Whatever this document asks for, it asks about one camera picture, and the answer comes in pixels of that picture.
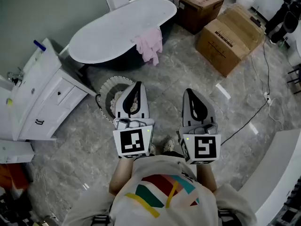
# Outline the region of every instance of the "chair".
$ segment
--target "chair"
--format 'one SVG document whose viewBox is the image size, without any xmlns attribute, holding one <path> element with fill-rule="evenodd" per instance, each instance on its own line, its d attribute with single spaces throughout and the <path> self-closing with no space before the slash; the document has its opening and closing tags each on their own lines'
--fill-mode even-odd
<svg viewBox="0 0 301 226">
<path fill-rule="evenodd" d="M 291 74 L 292 72 L 296 72 L 296 71 L 299 71 L 298 78 L 297 78 L 297 79 L 293 79 L 293 80 L 291 80 L 291 81 L 288 81 L 287 83 L 295 82 L 295 84 L 297 84 L 297 83 L 301 82 L 301 64 L 298 64 L 298 68 L 297 68 L 297 69 L 292 70 L 292 71 L 290 71 L 290 72 L 287 73 L 287 74 Z"/>
</svg>

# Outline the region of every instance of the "bathtub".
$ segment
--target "bathtub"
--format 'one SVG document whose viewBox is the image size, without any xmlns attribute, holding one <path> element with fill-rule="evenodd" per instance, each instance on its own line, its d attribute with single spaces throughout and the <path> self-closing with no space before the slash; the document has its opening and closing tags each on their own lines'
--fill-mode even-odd
<svg viewBox="0 0 301 226">
<path fill-rule="evenodd" d="M 78 62 L 112 69 L 139 66 L 143 60 L 132 38 L 160 26 L 165 42 L 175 14 L 176 7 L 168 0 L 129 3 L 82 27 L 69 43 L 69 54 Z"/>
</svg>

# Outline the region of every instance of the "gray tile floor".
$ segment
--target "gray tile floor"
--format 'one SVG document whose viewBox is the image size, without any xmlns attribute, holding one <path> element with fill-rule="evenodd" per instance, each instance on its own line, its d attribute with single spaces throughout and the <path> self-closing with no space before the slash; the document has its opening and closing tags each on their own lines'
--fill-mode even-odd
<svg viewBox="0 0 301 226">
<path fill-rule="evenodd" d="M 225 0 L 222 10 L 231 3 L 233 0 Z M 196 51 L 197 38 L 197 35 L 175 25 L 159 56 L 158 66 L 146 64 L 130 72 L 90 67 L 87 73 L 97 90 L 113 75 L 124 75 L 145 84 L 150 115 L 156 121 L 153 139 L 156 145 L 167 136 L 176 138 L 186 88 L 201 92 L 213 104 L 224 141 L 265 102 L 262 83 L 256 76 L 251 58 L 264 81 L 264 91 L 267 91 L 268 67 L 260 45 L 224 78 Z M 269 63 L 270 97 L 279 99 L 270 107 L 270 114 L 282 122 L 285 130 L 298 128 L 301 126 L 301 95 L 294 96 L 292 91 L 295 88 L 286 83 L 290 79 L 287 72 L 292 68 L 285 52 L 268 41 L 264 47 Z M 216 87 L 217 83 L 227 90 L 230 99 Z M 268 111 L 269 107 L 265 106 L 252 120 L 257 135 L 247 125 L 222 146 L 221 158 L 212 163 L 219 185 L 230 183 L 239 189 L 258 166 L 275 133 L 281 129 L 280 123 L 268 116 Z M 97 180 L 107 187 L 118 162 L 113 129 L 113 124 L 102 115 L 95 99 L 87 96 L 57 130 L 57 141 L 32 142 L 36 156 L 28 164 L 34 179 L 29 196 L 38 214 L 53 213 L 62 222 L 85 188 Z"/>
</svg>

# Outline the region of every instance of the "faucet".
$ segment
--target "faucet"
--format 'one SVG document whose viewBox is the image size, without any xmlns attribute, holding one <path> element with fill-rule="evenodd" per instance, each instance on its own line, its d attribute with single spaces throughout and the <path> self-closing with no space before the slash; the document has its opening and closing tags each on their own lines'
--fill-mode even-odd
<svg viewBox="0 0 301 226">
<path fill-rule="evenodd" d="M 19 67 L 18 69 L 19 69 L 19 74 L 8 72 L 7 77 L 10 82 L 13 82 L 17 86 L 20 86 L 23 80 L 24 72 Z"/>
</svg>

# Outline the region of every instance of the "shoe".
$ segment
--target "shoe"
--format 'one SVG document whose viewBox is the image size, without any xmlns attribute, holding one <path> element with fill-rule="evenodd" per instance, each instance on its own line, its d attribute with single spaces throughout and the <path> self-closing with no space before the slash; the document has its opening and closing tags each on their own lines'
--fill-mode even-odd
<svg viewBox="0 0 301 226">
<path fill-rule="evenodd" d="M 150 146 L 150 154 L 156 155 L 156 152 L 157 152 L 157 150 L 156 150 L 155 145 L 151 144 L 151 146 Z"/>
<path fill-rule="evenodd" d="M 273 44 L 273 45 L 275 45 L 275 44 L 276 44 L 276 43 L 272 42 L 272 40 L 269 40 L 269 42 L 270 42 L 271 44 Z"/>
<path fill-rule="evenodd" d="M 174 140 L 170 138 L 163 146 L 163 152 L 172 152 L 174 150 Z"/>
</svg>

